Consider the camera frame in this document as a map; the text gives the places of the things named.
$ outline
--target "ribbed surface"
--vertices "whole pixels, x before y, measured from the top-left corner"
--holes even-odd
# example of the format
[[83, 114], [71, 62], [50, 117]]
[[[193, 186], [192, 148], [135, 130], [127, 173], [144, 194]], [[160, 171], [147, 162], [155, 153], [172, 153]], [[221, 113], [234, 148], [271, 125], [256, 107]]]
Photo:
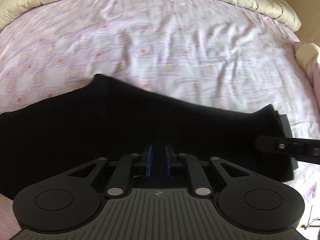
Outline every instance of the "ribbed surface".
[[246, 232], [225, 221], [210, 200], [190, 196], [186, 189], [133, 189], [109, 200], [101, 213], [82, 228], [62, 234], [29, 230], [14, 240], [299, 240], [296, 230], [277, 234]]

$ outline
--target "black pants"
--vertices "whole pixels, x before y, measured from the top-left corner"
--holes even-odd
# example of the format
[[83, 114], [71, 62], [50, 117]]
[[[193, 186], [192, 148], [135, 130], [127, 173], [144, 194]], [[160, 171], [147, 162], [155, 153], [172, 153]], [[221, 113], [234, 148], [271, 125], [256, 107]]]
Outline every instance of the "black pants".
[[284, 136], [271, 105], [253, 114], [220, 110], [98, 74], [84, 88], [0, 115], [0, 193], [13, 199], [24, 187], [87, 161], [118, 160], [153, 143], [292, 179], [289, 158], [255, 149], [259, 135]]

